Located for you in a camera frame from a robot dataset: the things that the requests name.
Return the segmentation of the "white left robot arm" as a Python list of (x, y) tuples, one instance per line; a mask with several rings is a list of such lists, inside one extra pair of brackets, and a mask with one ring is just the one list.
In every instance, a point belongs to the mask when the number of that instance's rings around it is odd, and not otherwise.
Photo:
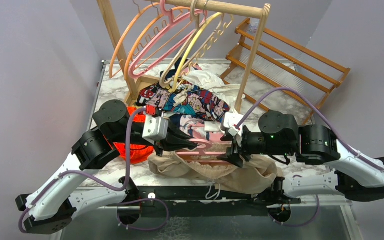
[[(92, 118), (96, 127), (81, 136), (52, 177), (37, 191), (16, 198), (21, 233), (51, 235), (91, 210), (142, 203), (144, 199), (130, 176), (133, 145), (151, 147), (158, 154), (197, 147), (154, 107), (129, 112), (121, 100), (109, 100)], [(120, 156), (117, 144), (125, 147), (125, 175), (116, 184), (109, 184), (96, 174)]]

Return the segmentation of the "beige shorts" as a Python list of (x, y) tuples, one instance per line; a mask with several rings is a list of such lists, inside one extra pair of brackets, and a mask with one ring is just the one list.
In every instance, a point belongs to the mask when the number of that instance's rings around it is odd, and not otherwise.
[(216, 189), (255, 195), (268, 189), (284, 173), (275, 161), (264, 155), (252, 155), (251, 161), (237, 167), (211, 155), (179, 155), (164, 152), (152, 153), (147, 158), (152, 173), (172, 179), (202, 180), (215, 183)]

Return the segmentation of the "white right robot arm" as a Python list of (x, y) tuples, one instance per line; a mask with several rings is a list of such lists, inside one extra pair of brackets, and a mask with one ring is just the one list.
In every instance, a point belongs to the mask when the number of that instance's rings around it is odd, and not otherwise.
[(340, 142), (336, 134), (323, 125), (299, 126), (291, 114), (270, 110), (252, 132), (242, 124), (241, 114), (227, 113), (221, 122), (223, 141), (231, 146), (220, 160), (239, 168), (252, 157), (290, 157), (306, 165), (326, 166), (330, 172), (307, 177), (293, 173), (275, 181), (268, 190), (269, 199), (280, 204), (287, 198), (306, 195), (338, 195), (355, 202), (384, 199), (384, 157), (371, 158)]

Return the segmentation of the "orange mesh shorts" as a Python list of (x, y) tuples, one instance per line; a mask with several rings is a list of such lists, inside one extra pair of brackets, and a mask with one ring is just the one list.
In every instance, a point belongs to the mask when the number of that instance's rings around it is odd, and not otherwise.
[(145, 162), (154, 151), (151, 143), (142, 138), (146, 109), (108, 101), (99, 111), (102, 116), (99, 130), (109, 148), (131, 164)]

